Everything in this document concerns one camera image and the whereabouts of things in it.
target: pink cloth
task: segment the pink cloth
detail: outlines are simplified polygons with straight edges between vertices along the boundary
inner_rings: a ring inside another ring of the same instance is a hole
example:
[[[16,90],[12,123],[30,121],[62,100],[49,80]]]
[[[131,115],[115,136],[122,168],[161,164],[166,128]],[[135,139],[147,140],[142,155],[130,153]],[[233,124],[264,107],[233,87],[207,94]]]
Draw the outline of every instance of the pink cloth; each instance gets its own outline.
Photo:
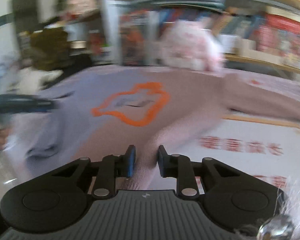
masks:
[[[100,161],[106,155],[124,153],[128,144],[136,145],[134,176],[123,180],[120,188],[147,189],[159,145],[171,148],[185,143],[217,125],[230,109],[300,121],[300,101],[247,84],[235,74],[221,77],[175,70],[146,75],[162,83],[171,97],[157,117],[145,127],[134,127],[112,118],[83,143],[74,157],[87,156],[92,161]],[[138,110],[133,115],[138,118],[142,112]]]

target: product box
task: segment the product box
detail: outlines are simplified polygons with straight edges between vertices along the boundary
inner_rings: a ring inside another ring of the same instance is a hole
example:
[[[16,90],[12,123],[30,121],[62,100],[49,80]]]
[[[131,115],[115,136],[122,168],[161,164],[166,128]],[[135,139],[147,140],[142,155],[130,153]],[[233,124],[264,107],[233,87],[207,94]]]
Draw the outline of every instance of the product box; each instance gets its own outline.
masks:
[[[300,65],[300,22],[273,14],[259,26],[256,49],[282,57],[282,63]]]
[[[220,31],[218,39],[223,47],[224,53],[235,53],[238,42],[245,35],[251,20],[246,16],[232,16],[231,21]]]
[[[160,15],[159,22],[159,38],[162,37],[164,32],[169,29],[182,15],[185,14],[184,9],[168,9],[163,11],[163,15]]]
[[[136,11],[121,17],[122,65],[155,65],[154,41],[157,39],[158,21],[158,12],[147,10]]]

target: orange outline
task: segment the orange outline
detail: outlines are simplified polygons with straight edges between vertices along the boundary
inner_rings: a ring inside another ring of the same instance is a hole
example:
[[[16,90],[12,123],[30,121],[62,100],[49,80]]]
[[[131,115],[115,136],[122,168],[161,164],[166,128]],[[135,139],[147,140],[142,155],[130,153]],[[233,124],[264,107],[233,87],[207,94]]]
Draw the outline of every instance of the orange outline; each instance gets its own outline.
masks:
[[[167,104],[167,102],[170,99],[170,95],[167,92],[161,90],[161,88],[162,88],[162,84],[158,82],[147,82],[147,83],[135,84],[132,90],[130,91],[119,92],[109,96],[99,107],[92,108],[91,113],[95,117],[102,116],[102,115],[112,115],[119,118],[122,122],[125,122],[126,124],[132,126],[148,125],[149,123],[152,122],[152,120],[157,116],[160,110],[165,106],[165,104]],[[147,95],[161,94],[159,100],[148,109],[143,119],[139,121],[135,121],[126,117],[123,113],[119,111],[106,111],[106,112],[100,111],[101,109],[108,107],[109,104],[118,96],[136,94],[139,92],[140,89],[148,89],[149,91],[147,92]]]

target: metal rivet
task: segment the metal rivet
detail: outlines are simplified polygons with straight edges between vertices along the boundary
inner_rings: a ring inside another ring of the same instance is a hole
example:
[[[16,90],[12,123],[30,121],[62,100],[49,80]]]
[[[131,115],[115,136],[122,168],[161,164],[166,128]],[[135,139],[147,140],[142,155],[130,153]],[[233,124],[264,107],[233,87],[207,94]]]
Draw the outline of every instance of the metal rivet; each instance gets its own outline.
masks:
[[[194,188],[185,188],[181,193],[185,196],[194,196],[197,194],[197,191]]]
[[[110,192],[106,188],[98,188],[93,193],[98,197],[105,197],[108,196]]]

